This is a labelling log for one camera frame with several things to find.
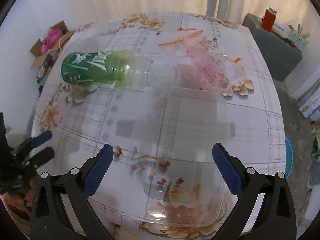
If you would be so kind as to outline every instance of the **plastic wrapper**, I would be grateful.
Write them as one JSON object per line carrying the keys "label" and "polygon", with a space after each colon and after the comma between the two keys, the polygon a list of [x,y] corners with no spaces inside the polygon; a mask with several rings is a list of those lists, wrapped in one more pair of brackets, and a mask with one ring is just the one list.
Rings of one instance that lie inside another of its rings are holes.
{"label": "plastic wrapper", "polygon": [[41,54],[45,54],[49,51],[49,49],[52,49],[62,35],[63,32],[61,29],[50,30],[47,38],[43,40],[43,44],[40,49]]}
{"label": "plastic wrapper", "polygon": [[199,90],[163,87],[145,92],[137,103],[139,115],[122,157],[122,210],[161,226],[211,225],[221,218],[224,195],[212,145],[229,140],[225,100]]}
{"label": "plastic wrapper", "polygon": [[244,68],[221,53],[216,39],[203,36],[202,30],[159,46],[169,54],[190,58],[190,64],[176,66],[185,80],[183,87],[222,94],[246,80]]}

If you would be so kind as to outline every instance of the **table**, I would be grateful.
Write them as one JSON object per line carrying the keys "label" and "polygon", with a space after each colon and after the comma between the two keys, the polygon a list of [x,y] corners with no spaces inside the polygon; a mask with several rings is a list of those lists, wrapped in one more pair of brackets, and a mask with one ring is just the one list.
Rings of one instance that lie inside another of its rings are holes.
{"label": "table", "polygon": [[249,28],[263,55],[271,76],[283,81],[302,60],[302,55],[273,32],[261,28],[261,19],[248,13],[242,23]]}
{"label": "table", "polygon": [[[279,99],[268,67],[250,31],[244,26],[237,29],[226,27],[206,17],[188,13],[152,12],[146,13],[151,19],[166,21],[158,30],[139,26],[120,28],[123,18],[105,20],[82,28],[76,32],[57,59],[48,81],[44,86],[33,122],[32,136],[41,133],[40,120],[44,109],[61,88],[60,66],[66,55],[72,52],[96,52],[103,50],[131,49],[143,53],[153,60],[169,64],[183,63],[184,57],[168,56],[157,44],[177,39],[178,27],[203,30],[206,36],[217,39],[219,49],[231,58],[242,58],[241,64],[255,89],[247,97],[237,93],[226,98],[225,119],[230,125],[230,137],[224,147],[238,157],[245,166],[254,167],[259,173],[274,175],[285,172],[284,125]],[[141,96],[139,91],[119,91],[99,88],[87,96],[81,104],[68,103],[67,92],[59,93],[58,109],[62,121],[54,127],[53,138],[43,147],[51,146],[56,152],[53,160],[38,169],[52,175],[67,173],[73,167],[81,167],[87,158],[95,156],[105,143],[121,145],[125,149],[130,141],[126,134],[132,122],[128,118],[128,105]],[[107,219],[125,227],[144,230],[140,221],[126,215],[120,206],[122,194],[122,161],[113,161],[97,193],[89,198],[89,203],[103,223]],[[232,210],[237,198],[228,189],[224,196],[227,214]],[[244,231],[252,228],[258,215],[263,196],[259,196],[255,209]],[[200,235],[198,239],[210,239],[211,235]]]}

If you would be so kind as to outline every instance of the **blue gripper pad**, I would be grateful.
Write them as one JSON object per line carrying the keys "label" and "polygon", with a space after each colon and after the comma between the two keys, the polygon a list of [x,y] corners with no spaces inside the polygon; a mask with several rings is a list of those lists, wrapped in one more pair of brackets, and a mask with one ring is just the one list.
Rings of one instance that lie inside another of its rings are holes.
{"label": "blue gripper pad", "polygon": [[217,143],[212,147],[212,158],[216,163],[230,192],[233,195],[237,195],[238,198],[241,198],[244,194],[242,178]]}
{"label": "blue gripper pad", "polygon": [[41,144],[43,144],[46,141],[49,141],[52,138],[52,132],[51,131],[45,131],[42,134],[38,135],[37,137],[34,137],[30,140],[30,147],[31,148],[37,148]]}
{"label": "blue gripper pad", "polygon": [[97,160],[93,164],[92,168],[84,178],[83,195],[85,199],[94,195],[106,174],[110,164],[113,161],[113,148],[111,145],[105,145],[101,151],[100,156],[97,156]]}

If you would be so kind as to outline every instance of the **clear plastic container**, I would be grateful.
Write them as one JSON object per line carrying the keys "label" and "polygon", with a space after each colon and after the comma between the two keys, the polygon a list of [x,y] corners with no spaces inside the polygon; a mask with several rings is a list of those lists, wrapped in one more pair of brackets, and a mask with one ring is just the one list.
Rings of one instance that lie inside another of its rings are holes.
{"label": "clear plastic container", "polygon": [[137,102],[121,207],[151,223],[204,227],[220,211],[224,180],[212,146],[229,139],[220,95],[166,87]]}

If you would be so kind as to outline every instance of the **flower pattern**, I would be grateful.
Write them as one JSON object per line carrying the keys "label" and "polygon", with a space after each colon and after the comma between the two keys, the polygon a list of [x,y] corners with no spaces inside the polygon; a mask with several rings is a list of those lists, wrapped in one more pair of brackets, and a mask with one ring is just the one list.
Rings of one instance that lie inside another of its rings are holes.
{"label": "flower pattern", "polygon": [[124,18],[122,21],[122,26],[124,28],[132,28],[139,24],[141,24],[141,28],[158,29],[160,26],[165,24],[165,21],[161,19],[150,19],[145,14],[134,14],[131,17]]}
{"label": "flower pattern", "polygon": [[86,24],[86,25],[83,25],[83,26],[81,26],[80,28],[78,28],[78,29],[76,30],[76,32],[77,32],[77,33],[82,32],[82,31],[90,28],[92,24],[94,24],[94,22],[88,23],[88,24]]}
{"label": "flower pattern", "polygon": [[120,100],[122,98],[122,93],[117,93],[115,96],[116,100]]}
{"label": "flower pattern", "polygon": [[111,106],[110,112],[113,113],[113,114],[115,114],[116,112],[118,112],[118,106]]}
{"label": "flower pattern", "polygon": [[107,125],[108,127],[113,126],[114,123],[115,123],[115,121],[113,121],[112,118],[109,118],[108,120],[106,120],[106,125]]}
{"label": "flower pattern", "polygon": [[100,36],[107,36],[107,35],[109,35],[109,34],[116,34],[119,30],[120,30],[120,28],[115,29],[115,30],[109,30],[109,31],[106,32],[106,33],[101,33]]}
{"label": "flower pattern", "polygon": [[56,104],[48,105],[43,112],[40,127],[43,131],[52,131],[53,127],[59,124],[61,120],[62,117],[59,116],[58,106]]}
{"label": "flower pattern", "polygon": [[98,86],[93,83],[83,83],[83,84],[65,84],[65,88],[70,90],[67,98],[68,101],[74,101],[79,104],[85,101],[87,98],[87,93],[94,92]]}
{"label": "flower pattern", "polygon": [[105,132],[104,134],[102,134],[102,140],[103,140],[104,142],[108,142],[109,139],[110,139],[110,135],[109,135],[107,132]]}
{"label": "flower pattern", "polygon": [[233,22],[229,22],[227,20],[220,20],[220,19],[217,19],[217,18],[214,18],[214,17],[210,17],[210,16],[206,16],[206,15],[200,15],[200,14],[193,14],[193,13],[190,13],[191,16],[193,17],[202,17],[203,19],[207,19],[211,22],[218,22],[220,24],[223,24],[224,26],[226,27],[230,27],[230,28],[233,28],[233,29],[237,29],[238,26],[236,24],[234,24]]}
{"label": "flower pattern", "polygon": [[62,116],[59,115],[59,95],[63,90],[63,84],[60,84],[56,93],[52,96],[52,99],[49,102],[49,105],[43,111],[42,119],[40,121],[40,128],[43,131],[52,131],[53,128],[58,125],[61,120]]}

